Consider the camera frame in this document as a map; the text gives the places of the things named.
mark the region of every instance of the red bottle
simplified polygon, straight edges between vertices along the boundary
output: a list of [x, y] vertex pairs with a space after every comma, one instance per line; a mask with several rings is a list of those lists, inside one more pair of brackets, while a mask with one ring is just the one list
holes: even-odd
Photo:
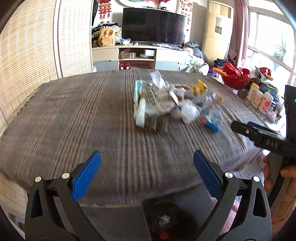
[[127, 63], [127, 64], [125, 65], [125, 68], [126, 68], [126, 69], [130, 69], [130, 68], [131, 68], [131, 65], [130, 65], [129, 63]]

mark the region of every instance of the black tv screen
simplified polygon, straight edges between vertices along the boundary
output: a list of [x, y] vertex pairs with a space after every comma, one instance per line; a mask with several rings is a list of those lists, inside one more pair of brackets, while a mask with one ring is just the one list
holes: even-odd
[[182, 45], [186, 17], [150, 8], [124, 8], [122, 37], [131, 41]]

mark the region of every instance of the silver bolt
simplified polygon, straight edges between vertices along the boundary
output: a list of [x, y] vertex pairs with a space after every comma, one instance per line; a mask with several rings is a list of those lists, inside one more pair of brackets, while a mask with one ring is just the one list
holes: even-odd
[[69, 178], [69, 176], [70, 176], [70, 174], [67, 173], [67, 172], [65, 172], [65, 173], [62, 175], [62, 178], [63, 178], [63, 179], [67, 179], [67, 178]]
[[233, 178], [233, 174], [231, 172], [226, 172], [225, 177], [227, 178]]
[[260, 182], [260, 178], [257, 177], [257, 176], [254, 176], [253, 179], [254, 179], [255, 182]]
[[40, 182], [41, 181], [41, 177], [36, 177], [35, 178], [35, 182]]

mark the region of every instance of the tv stand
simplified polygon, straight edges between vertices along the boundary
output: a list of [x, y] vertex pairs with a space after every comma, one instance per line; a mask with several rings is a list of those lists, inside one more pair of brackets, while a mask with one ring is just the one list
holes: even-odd
[[[136, 57], [119, 59], [119, 53], [129, 48], [130, 53], [136, 53]], [[153, 58], [140, 57], [143, 49], [155, 50], [155, 56]], [[142, 69], [179, 71], [190, 57], [188, 51], [171, 50], [152, 45], [115, 45], [92, 48], [92, 58], [97, 71], [118, 70], [121, 63], [129, 63], [132, 67]]]

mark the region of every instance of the bottle with yellow cap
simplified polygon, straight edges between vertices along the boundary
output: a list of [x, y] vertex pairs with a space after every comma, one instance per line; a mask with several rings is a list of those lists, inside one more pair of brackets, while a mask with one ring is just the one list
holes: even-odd
[[251, 84], [251, 87], [250, 87], [250, 90], [249, 90], [249, 93], [248, 93], [248, 95], [247, 95], [247, 99], [248, 99], [249, 101], [252, 101], [252, 100], [253, 100], [253, 98], [254, 98], [255, 95], [256, 95], [256, 91], [257, 91], [257, 90], [259, 90], [259, 86], [256, 85], [255, 83], [252, 83], [252, 84]]

